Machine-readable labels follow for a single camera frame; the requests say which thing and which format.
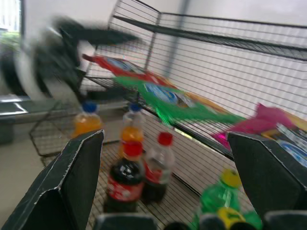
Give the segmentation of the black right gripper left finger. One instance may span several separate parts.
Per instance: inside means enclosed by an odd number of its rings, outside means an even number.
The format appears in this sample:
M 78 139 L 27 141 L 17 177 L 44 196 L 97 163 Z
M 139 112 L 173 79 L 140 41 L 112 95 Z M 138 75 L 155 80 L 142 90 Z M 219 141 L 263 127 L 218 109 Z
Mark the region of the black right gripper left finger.
M 35 178 L 1 230 L 85 230 L 104 134 L 100 129 L 71 139 Z

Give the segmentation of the orange snack bag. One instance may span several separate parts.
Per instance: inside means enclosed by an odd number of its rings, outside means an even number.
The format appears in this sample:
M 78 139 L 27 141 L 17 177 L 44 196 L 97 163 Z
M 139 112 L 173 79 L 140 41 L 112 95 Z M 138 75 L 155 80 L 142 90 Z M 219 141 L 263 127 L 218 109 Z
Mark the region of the orange snack bag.
M 176 91 L 176 95 L 178 96 L 177 105 L 179 107 L 194 107 L 196 104 L 201 104 L 203 106 L 210 107 L 213 110 L 219 113 L 222 113 L 222 114 L 230 113 L 226 109 L 222 108 L 221 106 L 217 105 L 216 103 L 210 101 L 209 99 L 205 97 L 199 96 L 198 94 L 195 94 L 195 93 L 179 90 L 175 85 L 171 84 L 168 81 L 164 82 L 162 86 L 168 87 Z

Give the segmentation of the green snack bag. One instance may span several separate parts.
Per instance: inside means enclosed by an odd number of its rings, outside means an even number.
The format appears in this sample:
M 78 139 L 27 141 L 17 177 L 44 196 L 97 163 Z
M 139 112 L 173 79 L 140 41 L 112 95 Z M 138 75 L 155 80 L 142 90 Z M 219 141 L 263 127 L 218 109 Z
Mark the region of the green snack bag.
M 235 124 L 244 120 L 243 117 L 194 99 L 178 89 L 128 76 L 116 76 L 116 81 L 137 88 L 145 103 L 167 124 L 180 120 Z

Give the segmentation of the blue and black snack bag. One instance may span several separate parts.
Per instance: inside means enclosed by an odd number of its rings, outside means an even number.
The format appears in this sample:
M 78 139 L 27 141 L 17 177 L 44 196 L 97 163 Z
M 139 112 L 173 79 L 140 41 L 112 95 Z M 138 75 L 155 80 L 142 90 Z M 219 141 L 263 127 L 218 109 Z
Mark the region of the blue and black snack bag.
M 275 141 L 297 162 L 307 168 L 307 131 L 298 127 L 287 128 L 277 124 Z

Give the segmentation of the cola bottle red cap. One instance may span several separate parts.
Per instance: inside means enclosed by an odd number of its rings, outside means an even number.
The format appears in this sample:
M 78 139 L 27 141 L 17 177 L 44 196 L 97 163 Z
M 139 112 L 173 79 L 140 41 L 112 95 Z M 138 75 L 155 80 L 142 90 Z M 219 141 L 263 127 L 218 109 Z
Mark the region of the cola bottle red cap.
M 105 213 L 137 212 L 142 195 L 145 169 L 141 160 L 142 143 L 128 141 L 122 144 L 123 155 L 112 164 L 103 211 Z
M 172 152 L 173 135 L 160 132 L 157 144 L 144 157 L 145 181 L 141 200 L 145 204 L 160 203 L 171 178 L 175 156 Z

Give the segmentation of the window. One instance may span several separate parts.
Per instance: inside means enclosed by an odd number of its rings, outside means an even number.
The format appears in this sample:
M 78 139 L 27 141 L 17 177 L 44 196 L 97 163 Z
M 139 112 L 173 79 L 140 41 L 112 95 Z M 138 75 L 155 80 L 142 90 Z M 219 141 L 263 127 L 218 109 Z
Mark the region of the window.
M 25 0 L 0 0 L 0 56 L 17 51 L 25 29 Z

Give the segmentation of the red snack bag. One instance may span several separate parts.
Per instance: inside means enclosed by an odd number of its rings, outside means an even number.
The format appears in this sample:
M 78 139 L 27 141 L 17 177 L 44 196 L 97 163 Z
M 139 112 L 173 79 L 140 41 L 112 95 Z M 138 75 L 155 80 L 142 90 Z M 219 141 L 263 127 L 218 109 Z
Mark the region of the red snack bag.
M 130 61 L 108 56 L 89 56 L 86 54 L 83 54 L 82 57 L 85 60 L 96 63 L 103 69 L 109 70 L 116 77 L 123 77 L 128 81 L 142 81 L 176 89 L 166 78 L 149 70 L 145 70 Z

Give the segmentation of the pink snack bag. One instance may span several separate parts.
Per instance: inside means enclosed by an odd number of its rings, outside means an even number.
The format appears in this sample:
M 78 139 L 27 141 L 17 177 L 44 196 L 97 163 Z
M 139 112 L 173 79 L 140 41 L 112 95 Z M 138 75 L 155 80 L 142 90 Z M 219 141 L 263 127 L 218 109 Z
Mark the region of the pink snack bag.
M 277 124 L 282 124 L 287 128 L 293 128 L 295 125 L 286 115 L 286 112 L 277 107 L 266 107 L 258 103 L 254 116 L 234 124 L 231 128 L 219 133 L 210 134 L 217 142 L 227 149 L 230 149 L 226 134 L 230 131 L 246 134 L 257 134 L 276 128 Z

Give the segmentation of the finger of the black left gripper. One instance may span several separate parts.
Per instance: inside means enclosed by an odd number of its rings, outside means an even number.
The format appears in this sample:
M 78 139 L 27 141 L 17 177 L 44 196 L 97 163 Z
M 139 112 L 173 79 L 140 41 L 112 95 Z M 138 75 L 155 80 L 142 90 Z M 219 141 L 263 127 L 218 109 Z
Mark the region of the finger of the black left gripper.
M 73 23 L 71 35 L 80 41 L 87 41 L 92 45 L 112 46 L 124 43 L 142 43 L 143 40 L 133 34 L 111 29 L 108 27 L 95 27 L 94 25 L 82 25 Z
M 85 72 L 73 66 L 69 68 L 65 74 L 65 82 L 70 86 L 74 92 L 79 103 L 85 102 L 86 93 L 81 91 L 81 84 L 85 77 Z

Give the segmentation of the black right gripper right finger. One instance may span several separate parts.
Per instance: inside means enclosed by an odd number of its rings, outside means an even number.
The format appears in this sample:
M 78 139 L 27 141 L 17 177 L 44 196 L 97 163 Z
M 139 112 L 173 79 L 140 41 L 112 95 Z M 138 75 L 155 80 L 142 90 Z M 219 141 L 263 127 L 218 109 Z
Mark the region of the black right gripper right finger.
M 307 167 L 277 141 L 230 132 L 227 140 L 243 188 L 258 215 L 307 210 Z

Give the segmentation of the yellow snack bag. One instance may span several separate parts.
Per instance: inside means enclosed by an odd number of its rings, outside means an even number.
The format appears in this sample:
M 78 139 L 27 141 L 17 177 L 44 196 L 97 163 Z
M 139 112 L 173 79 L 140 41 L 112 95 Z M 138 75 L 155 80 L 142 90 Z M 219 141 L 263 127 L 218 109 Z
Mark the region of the yellow snack bag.
M 287 118 L 292 122 L 291 127 L 286 127 L 280 123 L 274 129 L 261 133 L 262 137 L 269 139 L 288 139 L 294 141 L 295 136 L 307 141 L 307 120 L 304 120 L 289 112 L 285 112 Z

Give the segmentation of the green soda bottle yellow cap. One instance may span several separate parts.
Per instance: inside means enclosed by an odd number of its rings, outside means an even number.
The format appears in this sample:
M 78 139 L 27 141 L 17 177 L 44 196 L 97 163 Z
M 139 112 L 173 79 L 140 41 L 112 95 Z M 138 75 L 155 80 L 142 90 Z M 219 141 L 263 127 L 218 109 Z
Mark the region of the green soda bottle yellow cap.
M 203 191 L 200 198 L 201 213 L 217 213 L 222 207 L 229 207 L 239 212 L 238 193 L 241 185 L 238 172 L 225 169 L 218 182 Z
M 201 214 L 215 214 L 224 223 L 226 230 L 230 230 L 235 223 L 239 222 L 248 223 L 256 230 L 261 230 L 262 228 L 261 219 L 255 211 L 240 213 L 231 207 L 218 207 L 216 210 L 208 211 L 205 208 L 198 207 L 192 222 L 189 224 L 190 230 L 199 230 Z

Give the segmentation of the orange soda bottle blue cap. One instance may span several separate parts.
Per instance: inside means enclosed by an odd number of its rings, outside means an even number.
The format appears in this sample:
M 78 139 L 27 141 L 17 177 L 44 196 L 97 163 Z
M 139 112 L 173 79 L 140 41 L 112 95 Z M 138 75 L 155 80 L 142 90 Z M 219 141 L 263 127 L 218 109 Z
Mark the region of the orange soda bottle blue cap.
M 123 153 L 123 144 L 129 141 L 143 142 L 144 132 L 143 126 L 145 117 L 141 113 L 141 107 L 133 103 L 129 107 L 129 111 L 123 116 L 123 129 L 121 133 L 121 141 L 119 146 L 119 154 Z
M 82 103 L 82 111 L 78 113 L 74 119 L 74 131 L 72 138 L 81 134 L 100 130 L 103 127 L 103 122 L 97 114 L 97 104 L 94 102 Z

